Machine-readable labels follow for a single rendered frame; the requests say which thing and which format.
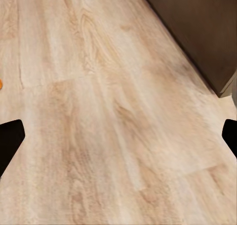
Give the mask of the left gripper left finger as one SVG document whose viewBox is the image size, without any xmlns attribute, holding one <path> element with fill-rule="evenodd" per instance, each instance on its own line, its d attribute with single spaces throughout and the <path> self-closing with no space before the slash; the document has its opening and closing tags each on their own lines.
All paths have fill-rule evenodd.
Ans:
<svg viewBox="0 0 237 225">
<path fill-rule="evenodd" d="M 0 177 L 25 138 L 21 120 L 0 125 Z"/>
</svg>

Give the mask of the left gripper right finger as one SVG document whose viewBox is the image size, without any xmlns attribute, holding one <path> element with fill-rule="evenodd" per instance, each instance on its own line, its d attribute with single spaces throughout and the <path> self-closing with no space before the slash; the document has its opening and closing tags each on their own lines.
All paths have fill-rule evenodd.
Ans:
<svg viewBox="0 0 237 225">
<path fill-rule="evenodd" d="M 225 121 L 222 137 L 237 158 L 237 121 L 230 119 Z"/>
</svg>

